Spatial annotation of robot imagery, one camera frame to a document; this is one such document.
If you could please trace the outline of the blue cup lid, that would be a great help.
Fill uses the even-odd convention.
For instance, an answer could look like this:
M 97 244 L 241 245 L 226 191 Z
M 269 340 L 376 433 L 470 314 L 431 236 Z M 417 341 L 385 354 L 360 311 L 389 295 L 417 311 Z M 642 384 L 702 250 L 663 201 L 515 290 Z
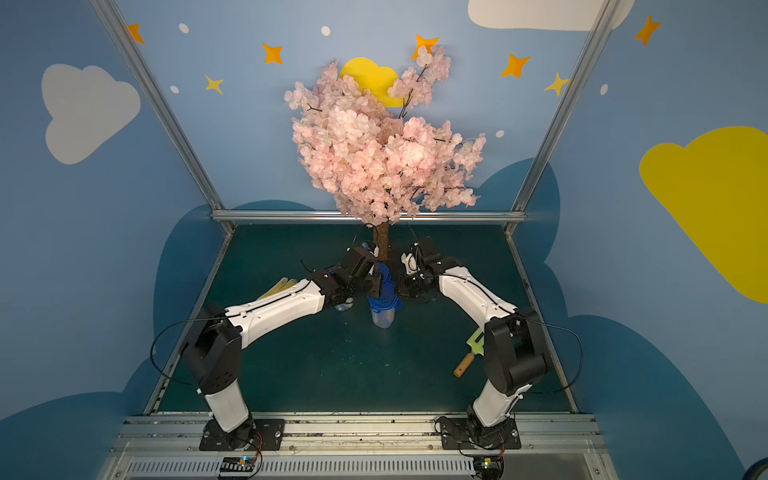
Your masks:
M 379 262 L 374 268 L 374 272 L 380 276 L 380 280 L 375 283 L 378 286 L 377 292 L 379 295 L 377 297 L 371 294 L 368 295 L 371 310 L 375 313 L 389 310 L 400 311 L 402 309 L 402 301 L 396 293 L 396 285 L 392 279 L 390 269 L 386 264 Z

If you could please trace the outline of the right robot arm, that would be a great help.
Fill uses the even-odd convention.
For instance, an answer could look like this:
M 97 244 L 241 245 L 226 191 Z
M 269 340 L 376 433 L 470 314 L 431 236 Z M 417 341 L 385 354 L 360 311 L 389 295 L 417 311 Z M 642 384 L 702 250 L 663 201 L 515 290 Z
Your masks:
M 453 257 L 444 257 L 430 237 L 401 255 L 406 275 L 400 285 L 412 295 L 437 291 L 478 325 L 487 381 L 469 410 L 470 424 L 485 433 L 512 418 L 515 404 L 549 370 L 547 354 L 530 334 L 528 318 L 492 293 Z

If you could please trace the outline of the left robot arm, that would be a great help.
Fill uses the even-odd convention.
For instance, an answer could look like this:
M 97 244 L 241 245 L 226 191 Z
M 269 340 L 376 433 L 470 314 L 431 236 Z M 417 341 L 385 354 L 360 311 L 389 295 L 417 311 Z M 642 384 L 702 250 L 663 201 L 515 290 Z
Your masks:
M 359 294 L 376 296 L 381 284 L 376 256 L 361 247 L 349 248 L 341 263 L 313 271 L 280 292 L 227 307 L 190 328 L 181 358 L 220 430 L 232 434 L 252 419 L 238 384 L 244 349 L 294 320 L 332 309 Z

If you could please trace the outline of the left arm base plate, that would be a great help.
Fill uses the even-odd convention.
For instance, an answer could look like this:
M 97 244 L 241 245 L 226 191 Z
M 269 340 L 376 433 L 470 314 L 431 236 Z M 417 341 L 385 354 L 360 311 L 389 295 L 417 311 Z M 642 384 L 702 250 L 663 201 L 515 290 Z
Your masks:
M 207 422 L 199 444 L 200 451 L 278 451 L 281 447 L 283 419 L 249 418 L 232 432 L 225 432 L 216 420 Z

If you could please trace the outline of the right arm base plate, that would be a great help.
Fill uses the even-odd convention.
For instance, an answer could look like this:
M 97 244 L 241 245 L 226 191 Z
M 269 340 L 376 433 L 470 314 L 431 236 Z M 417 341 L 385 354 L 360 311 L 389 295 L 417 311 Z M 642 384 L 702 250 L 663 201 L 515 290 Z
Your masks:
M 444 450 L 502 450 L 521 448 L 520 433 L 516 422 L 507 418 L 501 423 L 486 427 L 474 417 L 439 417 L 434 423 Z

